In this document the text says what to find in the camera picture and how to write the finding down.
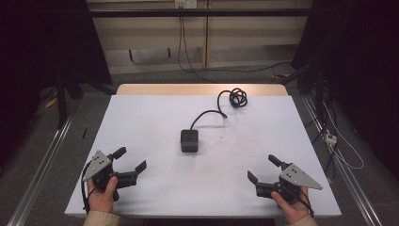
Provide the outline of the white table mat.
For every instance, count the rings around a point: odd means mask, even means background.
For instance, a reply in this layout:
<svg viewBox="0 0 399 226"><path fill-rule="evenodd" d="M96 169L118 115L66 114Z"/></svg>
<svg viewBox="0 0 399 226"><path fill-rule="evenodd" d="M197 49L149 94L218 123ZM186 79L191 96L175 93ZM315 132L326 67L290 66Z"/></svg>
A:
<svg viewBox="0 0 399 226"><path fill-rule="evenodd" d="M183 153L181 131L199 131L199 150ZM298 165L322 190L310 190L319 218L341 210L289 96L251 96L243 108L228 97L116 95L91 150L127 153L115 170L146 169L136 186L120 190L114 211L138 218L274 218L276 204L256 195L247 172L275 183L280 170L268 160Z"/></svg>

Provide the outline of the black horizontal bar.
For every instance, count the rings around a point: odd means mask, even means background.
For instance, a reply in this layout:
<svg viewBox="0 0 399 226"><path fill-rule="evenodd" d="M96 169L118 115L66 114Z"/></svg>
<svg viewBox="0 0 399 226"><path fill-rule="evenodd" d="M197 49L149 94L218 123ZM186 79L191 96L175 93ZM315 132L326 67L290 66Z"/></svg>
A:
<svg viewBox="0 0 399 226"><path fill-rule="evenodd" d="M309 8L278 8L278 9L96 9L89 14L91 17L296 17L311 16L316 11Z"/></svg>

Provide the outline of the black metal stand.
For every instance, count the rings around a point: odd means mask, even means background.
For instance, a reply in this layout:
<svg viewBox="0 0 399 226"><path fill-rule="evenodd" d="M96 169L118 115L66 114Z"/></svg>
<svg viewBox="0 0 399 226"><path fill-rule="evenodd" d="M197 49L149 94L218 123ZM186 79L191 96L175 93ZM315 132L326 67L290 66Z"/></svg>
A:
<svg viewBox="0 0 399 226"><path fill-rule="evenodd" d="M61 129L67 120L67 106L65 98L65 89L62 75L59 73L56 77L56 98L58 101L58 129Z"/></svg>

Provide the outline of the black curtain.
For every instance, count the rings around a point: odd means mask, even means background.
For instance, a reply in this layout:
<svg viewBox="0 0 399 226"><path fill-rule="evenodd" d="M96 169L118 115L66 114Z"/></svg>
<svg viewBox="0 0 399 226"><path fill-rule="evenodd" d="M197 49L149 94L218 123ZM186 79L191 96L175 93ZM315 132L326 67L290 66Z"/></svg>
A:
<svg viewBox="0 0 399 226"><path fill-rule="evenodd" d="M83 95L110 84L87 0L0 0L0 175L26 134L43 89Z"/></svg>
<svg viewBox="0 0 399 226"><path fill-rule="evenodd" d="M293 66L305 65L332 27L321 71L378 160L399 180L399 0L313 0Z"/></svg>

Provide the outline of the aluminium floor rail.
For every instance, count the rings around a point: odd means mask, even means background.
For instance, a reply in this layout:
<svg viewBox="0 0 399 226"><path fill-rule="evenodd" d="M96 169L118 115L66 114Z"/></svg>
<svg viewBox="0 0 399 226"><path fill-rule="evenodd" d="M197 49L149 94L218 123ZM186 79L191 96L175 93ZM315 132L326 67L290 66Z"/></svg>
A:
<svg viewBox="0 0 399 226"><path fill-rule="evenodd" d="M315 103L312 101L310 96L303 96L302 101L306 106L311 118L313 119L315 128L321 135L323 135L323 126L321 121L316 116ZM335 167L342 175L343 180L367 225L382 226L382 222L377 215L377 212L375 211L370 199L367 197L364 189L361 187L360 183L355 177L353 168L351 168L343 158L341 151L339 149L334 151L331 146L328 146L327 149L330 154L333 154Z"/></svg>
<svg viewBox="0 0 399 226"><path fill-rule="evenodd" d="M39 145L40 139L44 138L45 132L39 133L38 137L34 137L34 144L29 146L29 157L27 163L32 162L38 158L39 164L36 168L23 165L20 170L21 175L26 175L32 172L32 176L25 181L27 187L24 193L20 196L19 202L16 205L7 226L24 226L29 213L37 200L44 180L50 171L50 168L56 158L57 152L62 146L65 136L68 134L69 128L73 120L73 115L70 115L66 120L61 120L57 123L57 128L51 130L52 136L45 139L47 145Z"/></svg>

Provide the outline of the black power adapter box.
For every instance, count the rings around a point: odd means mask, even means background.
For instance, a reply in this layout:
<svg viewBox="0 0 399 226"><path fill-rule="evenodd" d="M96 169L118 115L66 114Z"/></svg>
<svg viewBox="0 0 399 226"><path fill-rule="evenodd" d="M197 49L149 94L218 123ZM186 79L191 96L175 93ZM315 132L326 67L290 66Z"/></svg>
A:
<svg viewBox="0 0 399 226"><path fill-rule="evenodd" d="M199 131L181 131L181 150L183 153L196 153L199 150Z"/></svg>

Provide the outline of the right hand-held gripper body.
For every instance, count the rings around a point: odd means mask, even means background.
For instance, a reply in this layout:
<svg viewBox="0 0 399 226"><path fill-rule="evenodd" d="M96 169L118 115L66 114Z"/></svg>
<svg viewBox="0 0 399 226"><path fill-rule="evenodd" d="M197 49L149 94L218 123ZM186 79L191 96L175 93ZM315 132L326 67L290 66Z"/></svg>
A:
<svg viewBox="0 0 399 226"><path fill-rule="evenodd" d="M274 165L281 168L279 180L274 184L268 184L255 179L255 190L258 197L271 199L271 193L278 192L284 200L292 202L299 198L302 187L323 189L321 184L293 163L274 162Z"/></svg>

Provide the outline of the white wall socket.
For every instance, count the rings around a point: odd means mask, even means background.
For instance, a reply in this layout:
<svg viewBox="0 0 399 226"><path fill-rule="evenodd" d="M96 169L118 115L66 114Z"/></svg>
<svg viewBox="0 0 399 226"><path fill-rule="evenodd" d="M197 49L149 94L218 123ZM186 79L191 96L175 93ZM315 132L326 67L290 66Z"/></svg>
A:
<svg viewBox="0 0 399 226"><path fill-rule="evenodd" d="M197 0L174 0L175 8L194 9L198 7Z"/></svg>

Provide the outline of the person's right hand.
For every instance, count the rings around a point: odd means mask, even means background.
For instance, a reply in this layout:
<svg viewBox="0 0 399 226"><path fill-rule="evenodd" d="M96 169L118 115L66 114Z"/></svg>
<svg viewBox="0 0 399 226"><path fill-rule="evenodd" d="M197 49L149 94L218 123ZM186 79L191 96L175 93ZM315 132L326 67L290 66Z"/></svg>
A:
<svg viewBox="0 0 399 226"><path fill-rule="evenodd" d="M283 211L288 224L296 223L310 214L309 209L301 202L288 203L276 191L272 192L271 196Z"/></svg>

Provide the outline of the person's left hand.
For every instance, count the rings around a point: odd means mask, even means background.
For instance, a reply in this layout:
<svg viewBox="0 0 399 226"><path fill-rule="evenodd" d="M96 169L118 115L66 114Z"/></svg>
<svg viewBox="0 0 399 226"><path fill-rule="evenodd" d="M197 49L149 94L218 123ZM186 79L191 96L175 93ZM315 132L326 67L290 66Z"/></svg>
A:
<svg viewBox="0 0 399 226"><path fill-rule="evenodd" d="M113 194L116 191L117 183L118 183L118 178L116 176L113 176L109 180L105 191L102 191L101 189L97 188L94 185L91 179L87 181L88 191L89 191L88 204L91 211L99 211L110 214L113 213L113 207L114 207Z"/></svg>

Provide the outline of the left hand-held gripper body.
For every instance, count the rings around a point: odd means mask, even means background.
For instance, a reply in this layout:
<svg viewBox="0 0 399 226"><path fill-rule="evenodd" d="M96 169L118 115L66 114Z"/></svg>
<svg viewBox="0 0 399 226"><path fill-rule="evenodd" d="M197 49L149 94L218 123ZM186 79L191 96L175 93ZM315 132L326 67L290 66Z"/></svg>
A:
<svg viewBox="0 0 399 226"><path fill-rule="evenodd" d="M97 188L105 190L111 177L116 176L118 178L117 190L113 194L113 199L116 202L120 198L118 190L120 188L135 186L138 174L135 171L123 173L114 171L113 161L102 151L98 150L84 167L82 183L91 179Z"/></svg>

